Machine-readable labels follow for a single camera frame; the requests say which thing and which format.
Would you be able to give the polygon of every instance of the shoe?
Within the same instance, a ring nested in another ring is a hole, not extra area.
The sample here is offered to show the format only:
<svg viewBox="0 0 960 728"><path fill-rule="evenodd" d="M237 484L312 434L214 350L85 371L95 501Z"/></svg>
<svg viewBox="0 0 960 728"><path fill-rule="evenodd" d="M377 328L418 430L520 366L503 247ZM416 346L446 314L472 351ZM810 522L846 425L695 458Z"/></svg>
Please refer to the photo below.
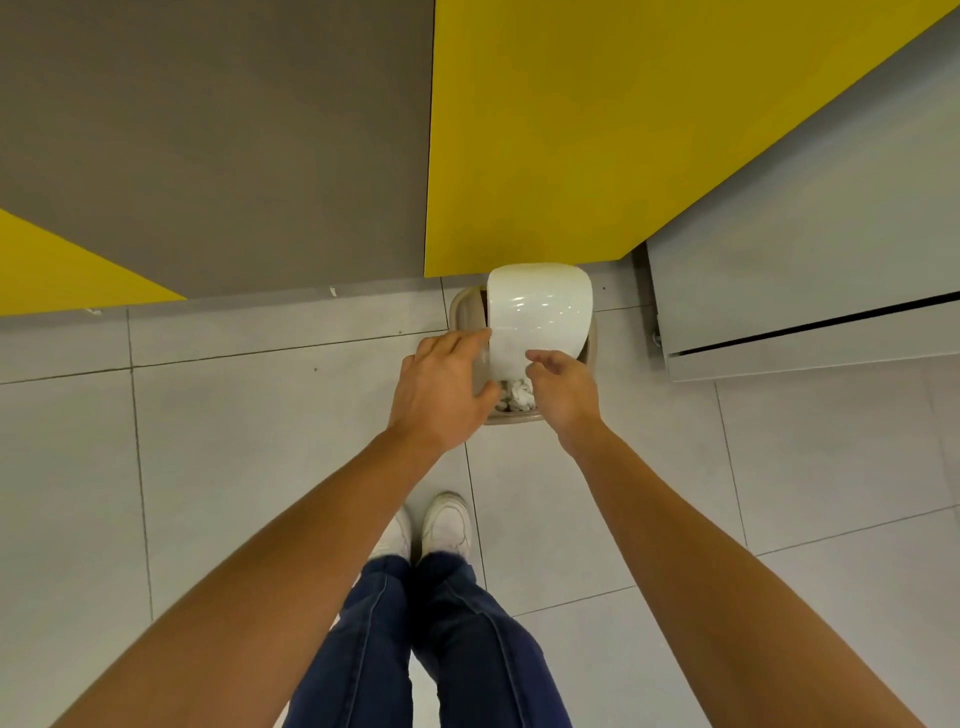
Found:
<svg viewBox="0 0 960 728"><path fill-rule="evenodd" d="M407 513L406 506L400 506L400 510L387 524L380 540L371 551L370 559L379 559L381 556L402 556L410 561L410 544L413 537L414 527L410 523L410 514Z"/></svg>
<svg viewBox="0 0 960 728"><path fill-rule="evenodd" d="M469 559L473 527L467 504L456 493L441 493L423 517L422 555L434 551L455 553Z"/></svg>

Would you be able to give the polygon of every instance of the floor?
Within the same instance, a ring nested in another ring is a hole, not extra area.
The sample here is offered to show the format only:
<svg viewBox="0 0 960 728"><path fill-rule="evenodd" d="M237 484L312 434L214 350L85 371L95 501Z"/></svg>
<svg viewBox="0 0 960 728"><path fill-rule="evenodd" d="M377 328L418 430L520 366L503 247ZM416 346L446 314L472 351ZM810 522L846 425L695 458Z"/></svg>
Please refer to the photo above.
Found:
<svg viewBox="0 0 960 728"><path fill-rule="evenodd" d="M620 433L780 574L929 726L960 715L960 360L670 384L649 283L589 268ZM469 280L0 320L0 716L42 728L259 526L385 424ZM573 463L484 427L411 498L473 504L474 564L573 722L706 720ZM413 680L418 726L437 725Z"/></svg>

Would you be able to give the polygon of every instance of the leg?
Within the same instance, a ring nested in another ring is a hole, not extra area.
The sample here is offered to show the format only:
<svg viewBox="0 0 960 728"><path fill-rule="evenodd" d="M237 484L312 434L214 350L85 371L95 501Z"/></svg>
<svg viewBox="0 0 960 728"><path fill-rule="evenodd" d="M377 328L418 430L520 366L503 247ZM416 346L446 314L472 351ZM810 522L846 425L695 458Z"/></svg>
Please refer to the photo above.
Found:
<svg viewBox="0 0 960 728"><path fill-rule="evenodd" d="M413 696L403 579L410 523L384 532L290 700L284 728L410 728Z"/></svg>
<svg viewBox="0 0 960 728"><path fill-rule="evenodd" d="M466 561L469 513L439 496L423 524L423 553L407 579L414 651L437 681L444 726L570 725L540 646L492 596Z"/></svg>

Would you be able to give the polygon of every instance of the pant leg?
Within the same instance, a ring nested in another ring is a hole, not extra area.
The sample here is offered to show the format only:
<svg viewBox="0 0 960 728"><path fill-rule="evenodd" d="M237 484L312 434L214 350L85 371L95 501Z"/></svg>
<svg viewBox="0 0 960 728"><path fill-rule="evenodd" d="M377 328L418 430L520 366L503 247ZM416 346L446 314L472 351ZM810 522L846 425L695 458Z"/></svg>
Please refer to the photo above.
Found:
<svg viewBox="0 0 960 728"><path fill-rule="evenodd" d="M534 638L477 586L452 553L426 556L407 577L414 652L437 681L444 728L568 728Z"/></svg>
<svg viewBox="0 0 960 728"><path fill-rule="evenodd" d="M284 728L411 728L410 634L399 556L370 561L300 681Z"/></svg>

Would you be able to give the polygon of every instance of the bare skin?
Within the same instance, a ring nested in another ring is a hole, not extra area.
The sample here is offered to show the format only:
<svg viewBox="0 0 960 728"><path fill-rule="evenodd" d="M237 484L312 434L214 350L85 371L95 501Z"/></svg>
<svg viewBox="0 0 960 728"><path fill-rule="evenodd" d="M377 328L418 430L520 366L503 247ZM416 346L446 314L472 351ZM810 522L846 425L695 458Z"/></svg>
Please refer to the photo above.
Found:
<svg viewBox="0 0 960 728"><path fill-rule="evenodd" d="M604 425L587 367L560 352L527 357L538 408L714 728L922 726L802 599Z"/></svg>
<svg viewBox="0 0 960 728"><path fill-rule="evenodd" d="M471 392L489 338L420 342L401 365L386 430L160 617L55 726L272 726L393 514L496 403L493 382ZM544 418L714 726L921 725L799 597L610 432L586 367L558 352L528 357Z"/></svg>

